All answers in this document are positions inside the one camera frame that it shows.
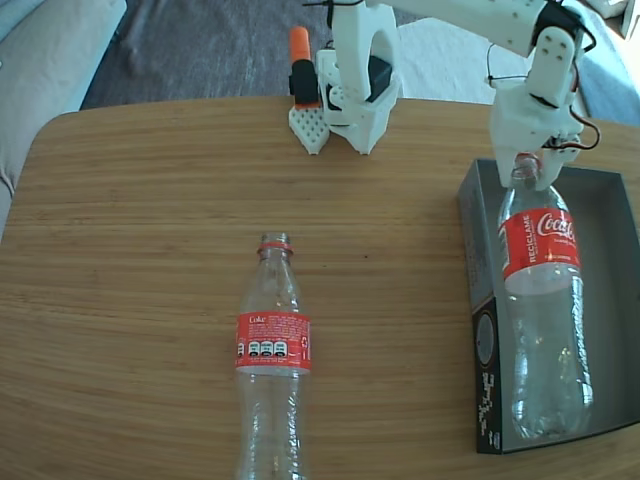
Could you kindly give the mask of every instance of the coca-cola label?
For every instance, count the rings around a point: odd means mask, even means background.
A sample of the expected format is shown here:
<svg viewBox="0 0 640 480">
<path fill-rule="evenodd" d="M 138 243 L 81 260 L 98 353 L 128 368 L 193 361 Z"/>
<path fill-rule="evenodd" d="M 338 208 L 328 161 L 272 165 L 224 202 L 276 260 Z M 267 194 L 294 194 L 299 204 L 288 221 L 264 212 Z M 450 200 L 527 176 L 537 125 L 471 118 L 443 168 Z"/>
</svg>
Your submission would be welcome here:
<svg viewBox="0 0 640 480">
<path fill-rule="evenodd" d="M 517 213 L 500 226 L 498 238 L 505 279 L 541 263 L 580 267 L 573 219 L 565 210 L 534 208 Z"/>
<path fill-rule="evenodd" d="M 299 313 L 252 312 L 236 323 L 236 368 L 311 369 L 311 321 Z"/>
</svg>

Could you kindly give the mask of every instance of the open box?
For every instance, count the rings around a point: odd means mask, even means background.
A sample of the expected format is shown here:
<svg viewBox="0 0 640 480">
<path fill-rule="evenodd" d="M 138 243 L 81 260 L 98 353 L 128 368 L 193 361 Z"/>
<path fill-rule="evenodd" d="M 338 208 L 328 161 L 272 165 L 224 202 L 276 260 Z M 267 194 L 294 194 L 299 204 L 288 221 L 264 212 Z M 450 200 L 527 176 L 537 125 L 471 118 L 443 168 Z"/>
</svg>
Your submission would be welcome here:
<svg viewBox="0 0 640 480">
<path fill-rule="evenodd" d="M 574 219 L 584 281 L 584 336 L 593 387 L 580 435 L 524 440 L 511 419 L 515 337 L 506 314 L 497 235 L 505 195 L 493 160 L 476 160 L 458 194 L 471 296 L 479 453 L 504 454 L 640 422 L 640 244 L 622 176 L 564 168 L 555 187 Z"/>
</svg>

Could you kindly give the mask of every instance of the coca-cola bottle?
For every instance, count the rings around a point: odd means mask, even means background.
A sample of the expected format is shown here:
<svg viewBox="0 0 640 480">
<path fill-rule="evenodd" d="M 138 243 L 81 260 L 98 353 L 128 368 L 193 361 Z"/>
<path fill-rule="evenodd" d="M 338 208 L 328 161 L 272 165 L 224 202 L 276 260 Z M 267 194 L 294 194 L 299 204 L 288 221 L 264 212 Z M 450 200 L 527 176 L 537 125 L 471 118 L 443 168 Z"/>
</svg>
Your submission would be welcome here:
<svg viewBox="0 0 640 480">
<path fill-rule="evenodd" d="M 553 439 L 586 427 L 593 392 L 573 220 L 555 188 L 536 190 L 539 168 L 534 155 L 516 159 L 498 237 L 516 340 L 513 422 L 523 438 Z"/>
<path fill-rule="evenodd" d="M 307 480 L 303 449 L 311 371 L 310 321 L 302 312 L 285 233 L 267 233 L 237 320 L 236 378 L 242 446 L 236 480 Z"/>
</svg>

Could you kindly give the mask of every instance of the orange cap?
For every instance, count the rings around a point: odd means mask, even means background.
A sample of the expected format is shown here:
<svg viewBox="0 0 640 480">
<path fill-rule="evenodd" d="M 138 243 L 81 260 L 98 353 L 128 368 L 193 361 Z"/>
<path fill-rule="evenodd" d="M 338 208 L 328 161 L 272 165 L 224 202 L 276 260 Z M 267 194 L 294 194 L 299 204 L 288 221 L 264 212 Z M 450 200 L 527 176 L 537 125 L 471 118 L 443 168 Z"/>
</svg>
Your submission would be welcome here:
<svg viewBox="0 0 640 480">
<path fill-rule="evenodd" d="M 293 27 L 289 32 L 289 55 L 291 64 L 298 60 L 311 60 L 311 44 L 306 28 Z"/>
</svg>

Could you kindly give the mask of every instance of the wood grain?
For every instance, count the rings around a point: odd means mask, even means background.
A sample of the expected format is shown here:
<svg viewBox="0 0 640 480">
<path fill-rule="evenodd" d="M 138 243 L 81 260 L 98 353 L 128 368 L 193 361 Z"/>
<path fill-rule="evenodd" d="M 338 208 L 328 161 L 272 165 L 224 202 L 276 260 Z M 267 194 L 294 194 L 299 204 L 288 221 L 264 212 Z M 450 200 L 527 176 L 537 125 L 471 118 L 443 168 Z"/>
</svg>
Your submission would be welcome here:
<svg viewBox="0 0 640 480">
<path fill-rule="evenodd" d="M 230 479 L 235 315 L 265 230 L 292 235 L 314 322 L 313 477 L 640 474 L 640 427 L 475 453 L 456 192 L 483 106 L 401 101 L 370 157 L 308 156 L 281 98 L 84 111 L 36 139 L 0 248 L 0 477 Z M 638 130 L 579 164 L 622 171 Z"/>
</svg>

